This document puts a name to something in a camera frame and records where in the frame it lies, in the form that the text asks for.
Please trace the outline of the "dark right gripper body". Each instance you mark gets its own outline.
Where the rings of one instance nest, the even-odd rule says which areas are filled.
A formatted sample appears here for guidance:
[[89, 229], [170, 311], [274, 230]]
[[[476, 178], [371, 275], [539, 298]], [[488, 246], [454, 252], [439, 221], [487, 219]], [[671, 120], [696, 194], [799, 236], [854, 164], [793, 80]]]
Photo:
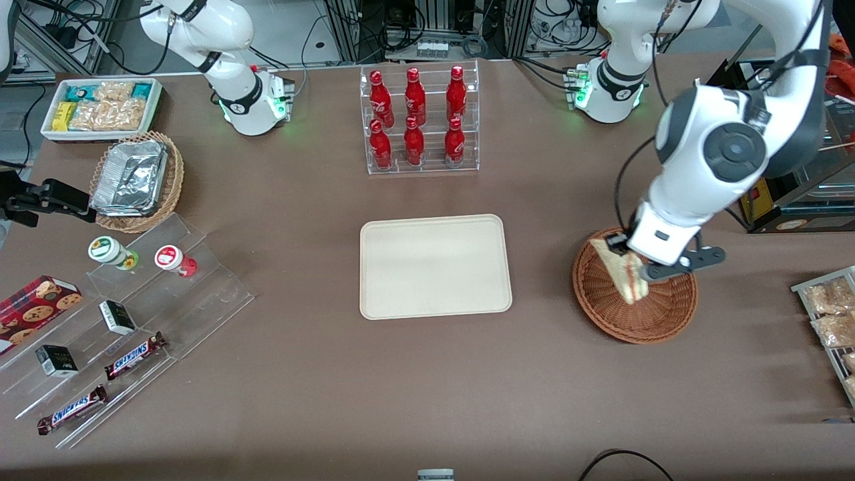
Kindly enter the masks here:
[[4, 170], [1, 172], [1, 207], [2, 210], [8, 208], [10, 200], [13, 200], [18, 194], [27, 192], [27, 182], [22, 180], [18, 173], [14, 170]]

